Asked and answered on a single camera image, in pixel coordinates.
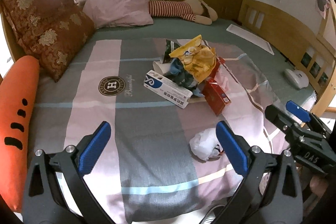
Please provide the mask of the person's right hand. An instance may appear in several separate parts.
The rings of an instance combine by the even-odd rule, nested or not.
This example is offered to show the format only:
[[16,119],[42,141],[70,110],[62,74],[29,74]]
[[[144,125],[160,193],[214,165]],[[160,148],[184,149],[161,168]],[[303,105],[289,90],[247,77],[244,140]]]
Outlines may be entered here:
[[314,175],[310,180],[309,186],[314,194],[322,196],[326,192],[329,182],[321,176]]

